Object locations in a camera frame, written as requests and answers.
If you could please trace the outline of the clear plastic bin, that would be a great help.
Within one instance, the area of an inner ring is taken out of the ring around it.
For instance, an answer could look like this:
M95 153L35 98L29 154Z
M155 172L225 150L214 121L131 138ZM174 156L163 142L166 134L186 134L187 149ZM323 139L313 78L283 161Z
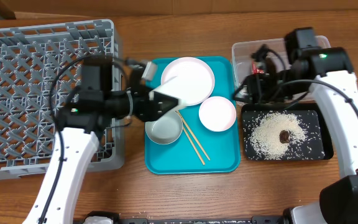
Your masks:
M321 48L331 48L329 40L323 35L317 35L316 41ZM288 62L287 51L285 49L284 39L267 39L267 40L255 40L248 42L238 42L232 46L232 67L233 77L235 79L234 86L237 89L244 79L253 74L253 58L252 53L256 52L261 45L266 44L270 49L274 50L283 59L285 68L289 69L291 65ZM273 65L276 67L276 71L280 72L284 69L279 58L273 53L268 53L268 57L271 58ZM244 99L247 96L247 90L244 88L238 94L238 98Z

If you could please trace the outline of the large white plate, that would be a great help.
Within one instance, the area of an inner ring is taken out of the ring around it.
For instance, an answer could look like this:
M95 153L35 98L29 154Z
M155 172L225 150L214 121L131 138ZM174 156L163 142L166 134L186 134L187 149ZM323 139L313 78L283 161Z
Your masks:
M162 72L161 84L177 76L184 79L180 93L186 106L202 103L214 90L214 73L206 62L198 58L182 57L170 62Z

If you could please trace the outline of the wooden chopstick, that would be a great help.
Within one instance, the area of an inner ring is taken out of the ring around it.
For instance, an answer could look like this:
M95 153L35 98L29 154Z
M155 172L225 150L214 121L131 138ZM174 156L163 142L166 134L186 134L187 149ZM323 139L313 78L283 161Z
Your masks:
M194 149L196 155L198 156L199 160L201 161L202 165L204 166L204 165L205 165L205 162L204 162L203 158L201 157L199 151L197 150L197 148L196 148L194 142L192 141L190 135L188 134L188 131L187 131L185 128L183 128L183 131L184 131L185 135L187 136L187 138L188 138L190 144L192 145L192 147L193 147L193 149Z
M205 156L205 158L207 158L207 160L211 160L208 153L205 151L204 147L201 145L201 143L199 142L198 138L196 137L196 135L194 134L194 132L191 130L190 126L188 125L188 123L186 122L186 120L184 119L184 117L181 115L181 113L179 111L176 111L176 113L179 115L179 117L181 118L181 121L184 125L184 128L188 131L188 134L190 135L192 141L194 142L197 150L200 152L202 152Z

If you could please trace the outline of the small pink bowl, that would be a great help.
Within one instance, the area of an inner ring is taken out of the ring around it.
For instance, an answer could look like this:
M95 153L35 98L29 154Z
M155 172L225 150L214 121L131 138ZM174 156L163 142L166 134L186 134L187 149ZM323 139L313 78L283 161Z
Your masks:
M198 114L202 125L214 132L228 130L237 119L235 106L221 96L212 96L202 102Z

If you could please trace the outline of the white cup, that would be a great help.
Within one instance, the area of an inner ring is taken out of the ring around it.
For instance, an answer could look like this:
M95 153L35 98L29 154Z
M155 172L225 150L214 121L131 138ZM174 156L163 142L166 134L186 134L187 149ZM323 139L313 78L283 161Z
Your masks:
M173 110L175 111L182 110L186 108L186 100L184 100L181 97L181 93L180 93L183 84L184 84L184 79L180 78L179 76L173 77L168 81L166 81L164 84L161 84L157 88L153 89L149 93L149 99L155 100L157 98L156 97L157 93L161 93L167 96L172 96L178 99L178 106L175 106Z

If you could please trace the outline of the teal serving tray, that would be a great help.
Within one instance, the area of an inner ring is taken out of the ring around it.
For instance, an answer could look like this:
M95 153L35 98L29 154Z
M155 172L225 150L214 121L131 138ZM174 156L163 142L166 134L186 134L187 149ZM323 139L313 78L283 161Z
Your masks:
M222 56L197 58L206 62L214 73L216 82L211 96L226 98L235 106L236 103L231 96L234 93L234 80L229 60ZM158 87L163 70L175 59L178 58L153 60L158 66L157 73L152 81L146 82L146 85L152 88ZM202 165L184 132L175 142L166 145L154 143L145 133L145 164L149 171L159 175L226 173L234 171L239 166L241 149L237 113L235 112L236 115L234 115L234 124L228 130L214 132L201 124L198 115L199 108L200 105L186 107L180 110L180 113L211 160L204 157L205 165Z

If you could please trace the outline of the brown food scrap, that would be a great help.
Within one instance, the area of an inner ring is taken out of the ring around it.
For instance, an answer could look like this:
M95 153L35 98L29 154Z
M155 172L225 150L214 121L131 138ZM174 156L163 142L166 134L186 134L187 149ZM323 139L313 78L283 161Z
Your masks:
M292 132L288 130L282 130L279 134L279 139L282 144L289 144L291 143L292 139Z

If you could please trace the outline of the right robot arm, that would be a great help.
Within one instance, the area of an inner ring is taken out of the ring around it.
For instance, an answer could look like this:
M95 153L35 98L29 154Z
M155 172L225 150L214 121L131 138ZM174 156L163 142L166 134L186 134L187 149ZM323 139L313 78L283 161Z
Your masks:
M310 27L282 39L285 56L259 41L233 94L252 160L324 159L336 150L341 178L315 203L277 223L358 223L358 89L348 54L319 46Z

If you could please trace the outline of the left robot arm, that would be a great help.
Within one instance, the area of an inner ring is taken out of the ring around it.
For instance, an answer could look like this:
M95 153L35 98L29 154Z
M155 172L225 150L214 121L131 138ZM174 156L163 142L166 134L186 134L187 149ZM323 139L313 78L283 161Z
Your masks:
M65 106L51 117L55 142L50 164L26 223L72 223L86 170L100 139L113 119L138 117L156 121L164 114L185 108L183 99L167 94L167 85L151 89L142 81L156 71L152 62L112 55L79 57L61 71L81 63L81 83L67 96Z

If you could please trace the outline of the grey bowl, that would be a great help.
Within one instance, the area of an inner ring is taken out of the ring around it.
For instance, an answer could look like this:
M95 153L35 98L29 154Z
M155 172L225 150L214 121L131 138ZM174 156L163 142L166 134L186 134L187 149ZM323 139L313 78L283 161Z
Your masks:
M166 113L156 121L145 123L147 137L157 144L171 144L182 134L183 123L175 111Z

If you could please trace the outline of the grey plastic dish rack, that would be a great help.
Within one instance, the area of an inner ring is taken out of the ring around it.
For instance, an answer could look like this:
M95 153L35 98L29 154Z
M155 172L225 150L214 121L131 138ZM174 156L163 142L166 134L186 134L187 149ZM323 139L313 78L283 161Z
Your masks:
M43 174L60 108L80 84L80 67L63 67L93 54L122 56L109 19L0 29L0 180Z

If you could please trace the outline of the red snack wrapper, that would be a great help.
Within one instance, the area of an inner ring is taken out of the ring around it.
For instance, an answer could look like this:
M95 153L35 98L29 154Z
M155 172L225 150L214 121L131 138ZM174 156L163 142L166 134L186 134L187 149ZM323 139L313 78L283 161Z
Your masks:
M252 73L253 74L264 74L264 64L262 62L252 62Z

